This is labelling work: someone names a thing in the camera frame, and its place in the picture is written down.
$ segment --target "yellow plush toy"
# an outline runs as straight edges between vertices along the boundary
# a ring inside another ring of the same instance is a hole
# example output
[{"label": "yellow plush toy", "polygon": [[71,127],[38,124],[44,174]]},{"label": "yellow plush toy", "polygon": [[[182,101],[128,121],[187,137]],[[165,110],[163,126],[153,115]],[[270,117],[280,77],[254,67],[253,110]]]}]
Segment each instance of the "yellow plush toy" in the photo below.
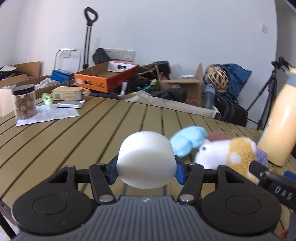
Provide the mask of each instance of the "yellow plush toy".
[{"label": "yellow plush toy", "polygon": [[206,139],[194,162],[203,165],[205,169],[217,169],[219,165],[226,165],[257,183],[257,178],[249,172],[249,165],[256,160],[256,153],[256,143],[250,138],[238,137],[214,142]]}]

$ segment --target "slatted wooden table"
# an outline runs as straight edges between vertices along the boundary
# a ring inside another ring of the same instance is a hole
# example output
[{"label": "slatted wooden table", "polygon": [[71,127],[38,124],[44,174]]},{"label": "slatted wooden table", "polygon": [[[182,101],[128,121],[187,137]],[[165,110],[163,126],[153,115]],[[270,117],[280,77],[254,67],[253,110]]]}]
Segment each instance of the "slatted wooden table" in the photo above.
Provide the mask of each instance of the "slatted wooden table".
[{"label": "slatted wooden table", "polygon": [[[137,131],[155,131],[171,138],[181,128],[202,126],[207,132],[221,130],[231,137],[249,137],[257,142],[260,133],[245,127],[144,104],[86,97],[78,110],[80,117],[53,120],[15,127],[16,119],[10,113],[0,119],[0,197],[12,207],[14,201],[30,188],[60,168],[73,164],[77,169],[108,163],[118,154],[122,141]],[[194,154],[184,158],[191,162]],[[270,168],[282,175],[290,170],[296,173],[296,160],[290,156],[281,168]],[[126,186],[119,178],[111,186],[119,197],[125,195],[172,195],[175,198],[180,186],[173,180],[163,188],[138,190]],[[90,185],[79,189],[92,197]],[[214,190],[213,184],[204,184],[202,196]],[[290,210],[283,206],[277,230],[289,225]]]}]

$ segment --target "purple cloth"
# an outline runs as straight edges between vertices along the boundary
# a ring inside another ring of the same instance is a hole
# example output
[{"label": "purple cloth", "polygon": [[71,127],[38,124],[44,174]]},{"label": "purple cloth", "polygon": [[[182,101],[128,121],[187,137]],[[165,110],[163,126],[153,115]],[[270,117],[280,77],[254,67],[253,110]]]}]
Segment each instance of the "purple cloth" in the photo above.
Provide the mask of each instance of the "purple cloth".
[{"label": "purple cloth", "polygon": [[262,151],[261,149],[257,149],[256,159],[257,159],[257,162],[268,167],[268,160],[267,160],[266,152]]}]

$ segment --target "white foam sponge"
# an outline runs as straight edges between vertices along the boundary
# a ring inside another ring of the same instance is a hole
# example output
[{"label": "white foam sponge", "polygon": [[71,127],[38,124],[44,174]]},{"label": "white foam sponge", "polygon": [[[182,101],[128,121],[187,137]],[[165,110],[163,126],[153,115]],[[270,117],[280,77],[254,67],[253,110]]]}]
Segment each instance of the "white foam sponge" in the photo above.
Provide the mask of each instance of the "white foam sponge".
[{"label": "white foam sponge", "polygon": [[134,133],[123,141],[116,167],[124,183],[139,189],[162,187],[177,170],[170,141],[151,131]]}]

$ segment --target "yellow bottle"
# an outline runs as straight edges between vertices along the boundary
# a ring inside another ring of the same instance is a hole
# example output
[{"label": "yellow bottle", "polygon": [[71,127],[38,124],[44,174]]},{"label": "yellow bottle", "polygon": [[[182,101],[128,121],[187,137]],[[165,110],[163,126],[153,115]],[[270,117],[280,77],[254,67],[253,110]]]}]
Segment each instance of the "yellow bottle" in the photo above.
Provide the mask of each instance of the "yellow bottle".
[{"label": "yellow bottle", "polygon": [[267,153],[270,162],[283,166],[296,143],[296,69],[277,96],[258,149]]}]

